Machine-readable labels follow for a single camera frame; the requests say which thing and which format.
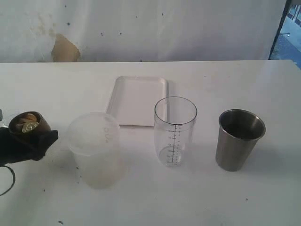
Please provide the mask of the brown wooden cup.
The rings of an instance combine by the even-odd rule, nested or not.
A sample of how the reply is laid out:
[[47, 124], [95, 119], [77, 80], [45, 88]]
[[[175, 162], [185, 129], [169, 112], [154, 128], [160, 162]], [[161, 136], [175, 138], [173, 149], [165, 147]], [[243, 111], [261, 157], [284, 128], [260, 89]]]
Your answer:
[[14, 135], [37, 135], [49, 132], [51, 127], [39, 112], [29, 111], [15, 116], [8, 130]]

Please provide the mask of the wooden block pieces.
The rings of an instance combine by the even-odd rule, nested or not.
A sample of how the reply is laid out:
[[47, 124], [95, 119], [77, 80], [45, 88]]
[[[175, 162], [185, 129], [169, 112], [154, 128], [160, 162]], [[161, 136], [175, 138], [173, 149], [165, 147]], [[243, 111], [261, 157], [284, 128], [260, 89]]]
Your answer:
[[38, 124], [38, 118], [32, 113], [26, 113], [23, 115], [18, 115], [14, 121], [14, 125], [16, 127], [21, 127], [28, 123]]

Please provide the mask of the clear graduated shaker cup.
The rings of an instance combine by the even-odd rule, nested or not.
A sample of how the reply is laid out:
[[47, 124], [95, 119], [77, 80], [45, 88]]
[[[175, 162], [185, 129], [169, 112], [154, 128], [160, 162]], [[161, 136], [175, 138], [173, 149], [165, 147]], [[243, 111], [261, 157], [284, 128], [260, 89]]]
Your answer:
[[171, 96], [154, 107], [154, 144], [159, 161], [167, 167], [181, 164], [192, 143], [198, 110], [190, 100]]

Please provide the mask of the translucent plastic lidded container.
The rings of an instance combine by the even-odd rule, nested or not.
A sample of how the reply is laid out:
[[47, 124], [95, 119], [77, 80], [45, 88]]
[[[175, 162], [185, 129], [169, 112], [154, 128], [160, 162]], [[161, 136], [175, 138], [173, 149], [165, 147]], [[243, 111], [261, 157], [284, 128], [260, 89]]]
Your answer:
[[102, 112], [84, 114], [67, 129], [66, 142], [81, 178], [94, 189], [112, 186], [123, 174], [119, 130], [116, 120]]

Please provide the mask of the white rectangular tray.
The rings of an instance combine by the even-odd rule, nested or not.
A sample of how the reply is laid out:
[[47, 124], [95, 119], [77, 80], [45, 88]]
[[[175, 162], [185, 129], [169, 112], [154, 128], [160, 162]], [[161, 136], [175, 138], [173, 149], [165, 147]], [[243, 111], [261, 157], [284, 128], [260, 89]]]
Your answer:
[[106, 113], [122, 126], [153, 127], [155, 104], [168, 95], [168, 82], [163, 78], [120, 76]]

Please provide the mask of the stainless steel tumbler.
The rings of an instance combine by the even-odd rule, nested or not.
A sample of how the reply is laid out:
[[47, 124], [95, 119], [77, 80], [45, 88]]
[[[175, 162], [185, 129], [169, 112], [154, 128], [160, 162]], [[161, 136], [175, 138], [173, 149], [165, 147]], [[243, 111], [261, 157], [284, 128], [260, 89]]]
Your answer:
[[266, 132], [261, 118], [243, 109], [229, 109], [219, 117], [215, 160], [226, 171], [242, 168], [253, 148]]

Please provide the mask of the dark window frame post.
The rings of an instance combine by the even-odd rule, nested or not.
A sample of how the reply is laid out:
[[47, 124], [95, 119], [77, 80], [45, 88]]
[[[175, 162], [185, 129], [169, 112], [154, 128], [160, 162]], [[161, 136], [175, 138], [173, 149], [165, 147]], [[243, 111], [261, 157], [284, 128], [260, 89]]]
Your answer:
[[277, 39], [278, 39], [278, 37], [279, 37], [279, 35], [280, 35], [280, 31], [281, 31], [281, 29], [282, 29], [283, 23], [284, 23], [284, 21], [285, 21], [286, 15], [287, 15], [287, 13], [288, 13], [288, 11], [289, 11], [289, 8], [290, 8], [291, 4], [292, 4], [292, 0], [286, 0], [286, 2], [285, 2], [285, 7], [284, 7], [284, 10], [283, 10], [281, 19], [280, 19], [280, 23], [279, 23], [279, 26], [278, 26], [278, 29], [277, 29], [275, 38], [274, 38], [273, 43], [272, 43], [272, 47], [271, 47], [271, 50], [270, 50], [270, 53], [269, 53], [269, 58], [268, 58], [268, 60], [271, 59], [271, 55], [272, 55], [272, 53], [273, 53], [273, 51], [274, 51], [274, 48], [275, 48]]

